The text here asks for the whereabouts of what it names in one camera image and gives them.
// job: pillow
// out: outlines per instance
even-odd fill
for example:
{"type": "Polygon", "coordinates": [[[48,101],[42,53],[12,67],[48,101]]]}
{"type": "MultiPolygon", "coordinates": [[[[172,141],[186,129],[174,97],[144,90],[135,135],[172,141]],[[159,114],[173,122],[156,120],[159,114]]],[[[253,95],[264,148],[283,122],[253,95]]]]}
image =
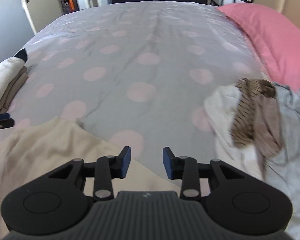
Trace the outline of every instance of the pillow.
{"type": "Polygon", "coordinates": [[[300,89],[300,30],[284,15],[253,3],[218,8],[249,36],[273,82],[300,89]]]}

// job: pink-brown garment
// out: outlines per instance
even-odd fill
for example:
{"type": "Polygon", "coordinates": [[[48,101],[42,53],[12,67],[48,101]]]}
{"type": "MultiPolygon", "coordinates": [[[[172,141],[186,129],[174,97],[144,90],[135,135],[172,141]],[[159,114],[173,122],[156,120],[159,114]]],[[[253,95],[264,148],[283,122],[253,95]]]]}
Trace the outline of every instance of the pink-brown garment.
{"type": "Polygon", "coordinates": [[[282,148],[280,112],[277,100],[262,94],[255,96],[254,142],[266,158],[276,156],[282,148]]]}

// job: brown cloth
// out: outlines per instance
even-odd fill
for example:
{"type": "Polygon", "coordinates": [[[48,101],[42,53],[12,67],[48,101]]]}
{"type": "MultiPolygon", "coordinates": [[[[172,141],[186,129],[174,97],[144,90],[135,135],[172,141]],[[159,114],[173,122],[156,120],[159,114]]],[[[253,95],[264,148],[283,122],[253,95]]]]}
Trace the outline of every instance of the brown cloth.
{"type": "Polygon", "coordinates": [[[255,143],[263,156],[274,156],[282,147],[280,114],[275,87],[266,80],[241,79],[237,113],[231,127],[234,145],[242,148],[255,143]]]}
{"type": "Polygon", "coordinates": [[[26,74],[27,70],[27,67],[20,69],[18,75],[16,75],[16,77],[7,86],[7,89],[0,99],[0,114],[7,112],[12,99],[26,82],[28,78],[28,74],[26,74]]]}

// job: polka dot bedding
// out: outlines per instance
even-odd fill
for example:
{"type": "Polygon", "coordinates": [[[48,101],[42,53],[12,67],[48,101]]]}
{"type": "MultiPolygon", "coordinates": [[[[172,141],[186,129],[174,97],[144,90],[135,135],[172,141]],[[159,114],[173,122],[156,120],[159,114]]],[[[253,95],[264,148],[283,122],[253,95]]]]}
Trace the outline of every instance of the polka dot bedding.
{"type": "Polygon", "coordinates": [[[195,3],[81,10],[25,48],[29,79],[9,109],[16,125],[0,131],[0,142],[55,116],[80,119],[89,133],[131,146],[162,178],[166,146],[203,163],[215,158],[205,98],[239,78],[261,78],[242,31],[215,7],[195,3]]]}

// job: white garment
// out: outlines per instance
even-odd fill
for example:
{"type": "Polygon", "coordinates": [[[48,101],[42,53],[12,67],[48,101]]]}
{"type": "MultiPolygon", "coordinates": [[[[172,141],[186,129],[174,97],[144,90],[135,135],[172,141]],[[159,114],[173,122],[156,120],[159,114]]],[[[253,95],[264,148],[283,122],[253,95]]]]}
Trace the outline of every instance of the white garment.
{"type": "MultiPolygon", "coordinates": [[[[98,139],[76,123],[58,117],[35,127],[18,130],[0,143],[0,206],[4,197],[17,187],[72,160],[82,158],[95,162],[105,155],[118,155],[121,149],[98,139]]],[[[118,191],[166,191],[180,188],[131,159],[125,179],[112,180],[118,191]]],[[[92,195],[93,180],[84,189],[92,195]]],[[[0,214],[0,239],[8,233],[0,214]]]]}
{"type": "Polygon", "coordinates": [[[17,76],[25,62],[23,59],[11,57],[0,63],[0,99],[9,83],[17,76]]]}
{"type": "Polygon", "coordinates": [[[258,156],[254,144],[239,149],[233,145],[231,138],[230,130],[240,95],[239,89],[233,85],[220,86],[204,101],[210,124],[216,133],[216,153],[220,160],[263,180],[262,158],[258,156]]]}

